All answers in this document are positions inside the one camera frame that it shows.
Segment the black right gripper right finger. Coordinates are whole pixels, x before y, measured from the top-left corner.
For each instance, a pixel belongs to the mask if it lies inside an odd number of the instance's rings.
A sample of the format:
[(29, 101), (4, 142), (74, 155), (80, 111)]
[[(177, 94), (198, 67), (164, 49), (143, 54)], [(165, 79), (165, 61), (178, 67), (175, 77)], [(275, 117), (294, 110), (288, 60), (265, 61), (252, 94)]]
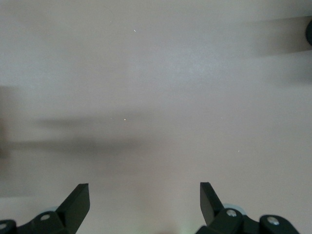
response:
[(206, 224), (196, 234), (260, 234), (259, 223), (235, 208), (225, 208), (211, 183), (200, 184), (200, 208)]

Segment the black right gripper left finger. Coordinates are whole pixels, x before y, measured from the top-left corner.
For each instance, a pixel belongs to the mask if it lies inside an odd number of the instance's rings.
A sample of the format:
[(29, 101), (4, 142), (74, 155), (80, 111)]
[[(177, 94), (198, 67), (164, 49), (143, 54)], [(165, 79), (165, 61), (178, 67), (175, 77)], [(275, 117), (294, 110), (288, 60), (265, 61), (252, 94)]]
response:
[(55, 211), (37, 215), (14, 234), (76, 234), (89, 210), (89, 185), (79, 184)]

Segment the black round object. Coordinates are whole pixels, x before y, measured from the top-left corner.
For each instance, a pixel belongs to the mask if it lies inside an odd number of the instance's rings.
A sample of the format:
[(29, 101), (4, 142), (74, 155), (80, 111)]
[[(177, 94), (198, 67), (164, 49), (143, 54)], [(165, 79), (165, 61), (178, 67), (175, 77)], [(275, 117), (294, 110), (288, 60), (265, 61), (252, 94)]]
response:
[(312, 46), (312, 20), (308, 23), (306, 27), (305, 37), (309, 45)]

